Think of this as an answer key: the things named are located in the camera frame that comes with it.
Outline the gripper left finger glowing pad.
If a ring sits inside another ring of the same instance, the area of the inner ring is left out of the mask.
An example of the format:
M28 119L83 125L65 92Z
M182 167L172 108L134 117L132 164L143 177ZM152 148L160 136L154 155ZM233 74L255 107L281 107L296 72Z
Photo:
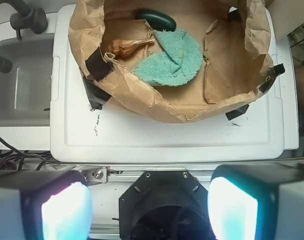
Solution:
M92 216L80 172L0 170L0 240L86 240Z

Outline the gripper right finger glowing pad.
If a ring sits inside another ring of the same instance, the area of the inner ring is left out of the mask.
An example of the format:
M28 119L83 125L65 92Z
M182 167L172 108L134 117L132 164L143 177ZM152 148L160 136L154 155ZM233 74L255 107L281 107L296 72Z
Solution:
M219 240L304 240L304 164L222 164L208 188Z

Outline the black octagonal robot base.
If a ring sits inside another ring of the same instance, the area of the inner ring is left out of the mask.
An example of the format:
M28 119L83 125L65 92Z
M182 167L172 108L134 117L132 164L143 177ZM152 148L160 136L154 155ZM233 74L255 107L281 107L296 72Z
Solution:
M214 240L208 191L188 171L146 171L119 198L122 240Z

